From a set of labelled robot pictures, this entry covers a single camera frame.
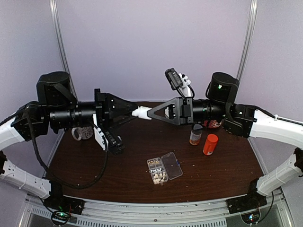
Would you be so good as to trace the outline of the small white pill bottle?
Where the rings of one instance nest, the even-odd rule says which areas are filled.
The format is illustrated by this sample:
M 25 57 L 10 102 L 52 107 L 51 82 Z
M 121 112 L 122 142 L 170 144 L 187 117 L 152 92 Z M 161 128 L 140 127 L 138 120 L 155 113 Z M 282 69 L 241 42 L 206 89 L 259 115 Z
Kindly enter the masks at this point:
M 133 117 L 138 117 L 140 119 L 151 120 L 152 118 L 148 116 L 148 111 L 152 108 L 146 106 L 139 106 L 137 109 L 132 111 Z

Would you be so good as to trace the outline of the grey capped vitamin bottle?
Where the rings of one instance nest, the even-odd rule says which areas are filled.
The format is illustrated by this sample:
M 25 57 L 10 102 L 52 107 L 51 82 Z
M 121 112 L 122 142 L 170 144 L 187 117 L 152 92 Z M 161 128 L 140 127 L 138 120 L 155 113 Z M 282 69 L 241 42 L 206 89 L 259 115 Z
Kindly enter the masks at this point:
M 202 136 L 202 130 L 203 126 L 200 124 L 194 124 L 191 129 L 190 137 L 189 137 L 189 143 L 193 146 L 196 146 L 199 144 Z

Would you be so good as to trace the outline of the orange pill bottle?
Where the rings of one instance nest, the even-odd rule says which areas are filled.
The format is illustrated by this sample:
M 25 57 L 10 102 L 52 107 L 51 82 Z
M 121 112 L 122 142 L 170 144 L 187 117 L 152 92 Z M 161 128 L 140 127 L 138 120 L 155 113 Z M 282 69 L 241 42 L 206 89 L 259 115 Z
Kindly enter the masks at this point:
M 218 137 L 215 134 L 209 134 L 206 138 L 203 154 L 206 156 L 212 155 L 218 142 Z

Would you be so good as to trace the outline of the clear plastic pill organizer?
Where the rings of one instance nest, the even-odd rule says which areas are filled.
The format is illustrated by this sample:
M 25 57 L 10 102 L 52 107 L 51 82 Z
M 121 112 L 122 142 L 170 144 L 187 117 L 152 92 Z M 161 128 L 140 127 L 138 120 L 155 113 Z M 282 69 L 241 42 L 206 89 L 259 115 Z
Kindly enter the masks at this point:
M 150 165 L 148 164 L 149 161 L 160 161 L 159 164 L 157 165 Z M 165 173 L 166 174 L 166 177 L 165 177 L 165 183 L 168 181 L 168 180 L 174 180 L 176 178 L 179 178 L 183 175 L 183 171 L 181 169 L 181 166 L 180 166 L 180 163 L 178 161 L 178 159 L 176 158 L 176 155 L 174 152 L 170 152 L 170 153 L 167 153 L 161 157 L 155 157 L 155 158 L 151 158 L 151 159 L 148 159 L 146 161 L 147 163 L 147 166 L 148 166 L 148 169 L 149 169 L 149 173 L 150 173 L 150 170 L 151 169 L 155 169 L 155 168 L 162 168 L 162 171 L 161 172 L 158 172 L 158 173 Z M 151 175 L 151 179 L 153 181 L 153 175 L 155 173 L 150 173 Z

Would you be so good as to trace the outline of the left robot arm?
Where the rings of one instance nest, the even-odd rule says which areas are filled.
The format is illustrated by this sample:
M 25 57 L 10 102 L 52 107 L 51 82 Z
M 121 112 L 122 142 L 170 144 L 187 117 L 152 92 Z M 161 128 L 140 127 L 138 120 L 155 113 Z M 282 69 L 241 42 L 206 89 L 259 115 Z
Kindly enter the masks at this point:
M 31 141 L 37 147 L 36 138 L 46 135 L 49 129 L 57 133 L 61 129 L 93 128 L 95 140 L 106 152 L 119 154 L 124 149 L 122 140 L 112 128 L 114 119 L 131 115 L 137 104 L 123 100 L 110 93 L 94 91 L 93 102 L 79 102 L 71 91 L 71 77 L 64 71 L 42 75 L 36 85 L 37 101 L 19 108 L 0 124 L 0 147 Z M 62 187 L 68 186 L 83 190 L 95 185 L 105 170 L 89 183 L 74 185 L 54 177 L 49 181 L 18 168 L 5 155 L 0 157 L 0 177 L 20 189 L 26 190 L 41 199 L 48 199 L 58 210 L 68 206 L 68 199 L 62 195 Z

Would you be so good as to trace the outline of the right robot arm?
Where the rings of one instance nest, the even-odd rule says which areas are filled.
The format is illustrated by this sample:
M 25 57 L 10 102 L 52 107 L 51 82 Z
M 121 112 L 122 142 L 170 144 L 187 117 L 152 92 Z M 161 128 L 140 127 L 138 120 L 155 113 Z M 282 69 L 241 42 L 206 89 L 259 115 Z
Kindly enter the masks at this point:
M 303 175 L 303 124 L 283 118 L 254 105 L 236 104 L 240 82 L 229 74 L 215 72 L 205 96 L 206 100 L 176 97 L 147 111 L 147 116 L 174 125 L 222 120 L 230 134 L 244 138 L 263 138 L 295 146 L 293 154 L 275 170 L 250 183 L 243 197 L 246 208 L 254 208 L 261 197 Z

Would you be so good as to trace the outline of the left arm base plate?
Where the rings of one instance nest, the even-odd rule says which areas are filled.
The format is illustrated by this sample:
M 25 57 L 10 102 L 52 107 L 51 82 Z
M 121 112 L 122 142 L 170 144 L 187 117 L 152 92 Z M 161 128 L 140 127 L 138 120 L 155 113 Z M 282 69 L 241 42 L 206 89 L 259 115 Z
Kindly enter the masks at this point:
M 66 196 L 49 196 L 43 200 L 46 207 L 55 210 L 64 211 L 71 214 L 81 215 L 85 201 L 81 199 L 66 197 Z

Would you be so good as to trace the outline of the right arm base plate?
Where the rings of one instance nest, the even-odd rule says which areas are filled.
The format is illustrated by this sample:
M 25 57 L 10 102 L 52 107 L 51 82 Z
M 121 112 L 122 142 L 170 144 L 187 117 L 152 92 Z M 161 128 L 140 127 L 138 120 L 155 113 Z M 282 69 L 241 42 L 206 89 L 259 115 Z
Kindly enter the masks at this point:
M 257 209 L 267 205 L 267 199 L 264 196 L 240 196 L 226 200 L 230 214 Z

